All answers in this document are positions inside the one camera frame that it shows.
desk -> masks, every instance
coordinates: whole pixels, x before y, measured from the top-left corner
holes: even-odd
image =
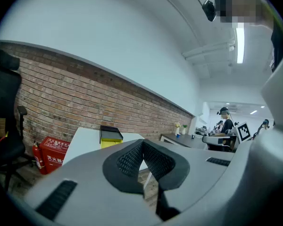
[[[162,134],[160,141],[172,143],[175,145],[182,145],[194,149],[206,149],[207,144],[202,142],[202,139],[195,137],[192,139],[190,135],[180,135],[177,138],[174,134]]]
[[[122,133],[123,142],[144,139],[137,133]],[[100,131],[95,129],[88,129],[79,127],[72,139],[69,148],[63,160],[63,165],[72,160],[73,158],[85,153],[93,152],[100,149]],[[142,162],[140,170],[148,168],[145,161]]]

fluorescent light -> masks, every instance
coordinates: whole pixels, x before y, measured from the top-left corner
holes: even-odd
[[[236,28],[237,31],[237,64],[242,64],[244,59],[244,28]]]

yellow box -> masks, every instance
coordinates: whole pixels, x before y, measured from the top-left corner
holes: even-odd
[[[106,148],[106,147],[109,147],[109,146],[120,144],[122,142],[123,142],[123,140],[120,140],[120,139],[102,138],[100,140],[100,147]]]

potted plant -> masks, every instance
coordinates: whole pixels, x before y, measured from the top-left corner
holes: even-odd
[[[175,127],[176,127],[175,136],[177,136],[177,134],[179,134],[180,123],[179,122],[175,122]]]
[[[185,135],[187,127],[188,127],[187,125],[183,125],[183,131],[181,132],[182,135]]]

red fire extinguisher box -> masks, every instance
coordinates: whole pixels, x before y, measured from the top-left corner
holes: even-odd
[[[48,173],[51,173],[58,167],[62,166],[69,144],[70,142],[58,140],[52,137],[46,137],[42,141],[40,144],[40,150]]]

